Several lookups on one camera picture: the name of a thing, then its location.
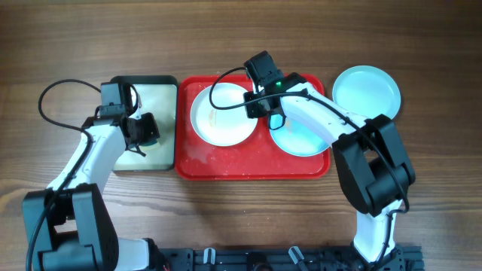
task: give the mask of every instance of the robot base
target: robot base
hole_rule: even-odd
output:
[[[296,260],[292,253],[296,254],[296,251],[304,257],[303,260]],[[290,253],[283,249],[215,251],[212,248],[205,251],[190,248],[160,249],[160,252],[169,261],[170,268],[165,271],[251,271],[253,266],[249,263],[249,258],[254,254],[265,257],[267,264],[274,271],[369,270],[350,246],[320,249],[293,247],[290,248]],[[393,258],[379,270],[425,270],[421,247],[396,245],[392,254]]]

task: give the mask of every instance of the wood grain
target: wood grain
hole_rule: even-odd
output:
[[[21,269],[21,202],[64,167],[79,135],[44,122],[40,92],[58,79],[214,75],[268,50],[285,72],[328,93],[353,65],[398,82],[396,123],[416,169],[398,242],[427,270],[482,269],[482,5],[478,1],[5,1],[0,7],[0,269]],[[49,116],[80,125],[99,103],[82,86],[46,97]],[[189,182],[175,172],[112,174],[117,230],[162,247],[347,245],[355,212],[334,166],[316,181]]]

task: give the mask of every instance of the robotic arm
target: robotic arm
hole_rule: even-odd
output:
[[[391,220],[388,214],[398,209],[402,202],[394,181],[406,194],[408,186],[415,180],[413,167],[394,123],[383,115],[369,120],[339,107],[296,73],[285,77],[266,51],[247,61],[245,67],[256,89],[244,96],[242,106],[246,107],[248,117],[281,114],[301,122],[333,148],[340,186],[357,210],[353,248],[367,269],[373,268],[377,259],[390,261],[395,247],[392,238],[395,218]],[[159,137],[152,114],[141,114],[140,108],[133,105],[130,91],[131,86],[125,84],[101,86],[100,114],[88,117],[83,125],[93,137],[92,148],[41,225],[33,254],[35,270],[169,271],[166,258],[151,239],[117,237],[102,201],[101,194],[118,157],[125,150]],[[136,95],[136,104],[139,103],[140,98]],[[380,157],[367,161],[368,143],[375,144],[380,149],[379,156],[382,155],[388,163],[383,163]],[[87,137],[82,135],[73,157],[59,177],[49,184],[49,189],[26,195],[23,215],[29,242],[46,202],[65,180],[86,144]],[[387,167],[395,173],[396,180]],[[78,230],[70,233],[55,231],[54,227],[64,224],[67,219],[75,219]],[[389,240],[389,249],[382,253],[386,240]],[[207,261],[214,255],[209,252],[204,257]]]

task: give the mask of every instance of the blue plate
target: blue plate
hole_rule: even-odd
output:
[[[271,116],[271,127],[280,127],[281,115]],[[322,153],[330,147],[325,141],[319,138],[314,132],[303,124],[286,118],[285,125],[276,130],[270,130],[274,142],[285,152],[299,156],[309,157]]]
[[[344,71],[333,86],[333,101],[356,114],[374,118],[384,114],[393,119],[401,107],[395,81],[379,68],[355,66]]]

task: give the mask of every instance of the red tray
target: red tray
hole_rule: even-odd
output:
[[[322,82],[313,75],[303,75],[321,94]],[[296,157],[281,150],[273,141],[267,118],[260,118],[255,131],[243,142],[231,147],[217,147],[203,141],[191,125],[191,105],[197,94],[214,83],[218,76],[192,76],[178,89],[178,112],[175,136],[175,170],[192,181],[267,180],[319,178],[330,167],[330,152],[312,157]],[[228,75],[222,82],[238,84],[252,91],[245,75]]]

